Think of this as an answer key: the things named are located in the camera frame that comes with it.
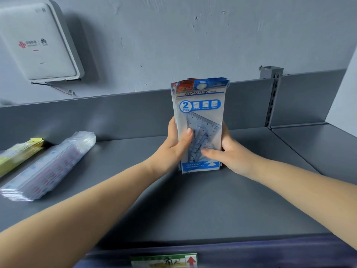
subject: person's left hand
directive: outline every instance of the person's left hand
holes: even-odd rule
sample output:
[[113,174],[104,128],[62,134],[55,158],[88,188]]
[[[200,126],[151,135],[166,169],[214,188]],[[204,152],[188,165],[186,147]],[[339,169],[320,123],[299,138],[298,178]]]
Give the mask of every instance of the person's left hand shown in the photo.
[[158,150],[145,161],[153,171],[156,179],[168,173],[178,164],[183,153],[190,145],[193,136],[194,132],[189,128],[185,134],[182,135],[180,141],[178,141],[175,117],[170,120],[166,140]]

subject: stack of yellow packages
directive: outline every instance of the stack of yellow packages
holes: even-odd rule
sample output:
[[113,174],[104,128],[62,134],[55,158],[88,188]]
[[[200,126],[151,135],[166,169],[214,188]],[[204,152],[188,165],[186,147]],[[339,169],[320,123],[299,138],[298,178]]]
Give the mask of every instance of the stack of yellow packages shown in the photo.
[[42,149],[42,138],[31,138],[0,153],[0,178]]

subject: painted wall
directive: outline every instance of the painted wall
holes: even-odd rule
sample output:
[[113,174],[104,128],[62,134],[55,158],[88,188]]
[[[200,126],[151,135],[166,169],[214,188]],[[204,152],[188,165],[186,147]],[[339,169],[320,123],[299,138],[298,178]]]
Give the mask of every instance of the painted wall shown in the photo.
[[357,137],[357,49],[348,65],[326,121]]
[[[346,68],[357,0],[55,0],[86,70],[57,83],[80,97],[168,88],[187,77],[259,77]],[[0,99],[71,98],[30,85],[0,42]]]

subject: red arrow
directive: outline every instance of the red arrow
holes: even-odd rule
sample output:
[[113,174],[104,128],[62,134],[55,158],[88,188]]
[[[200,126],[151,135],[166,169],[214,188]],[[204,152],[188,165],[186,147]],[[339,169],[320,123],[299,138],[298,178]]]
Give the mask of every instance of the red arrow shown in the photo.
[[189,263],[191,267],[194,266],[194,263],[195,263],[195,262],[196,262],[196,261],[194,260],[193,257],[190,257],[189,260],[187,261],[187,263]]

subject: white router box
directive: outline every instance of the white router box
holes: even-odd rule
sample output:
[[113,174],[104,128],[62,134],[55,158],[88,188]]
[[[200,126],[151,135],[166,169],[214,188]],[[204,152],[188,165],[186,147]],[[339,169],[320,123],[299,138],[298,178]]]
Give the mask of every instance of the white router box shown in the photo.
[[0,6],[0,35],[30,81],[75,80],[84,75],[63,13],[52,0]]

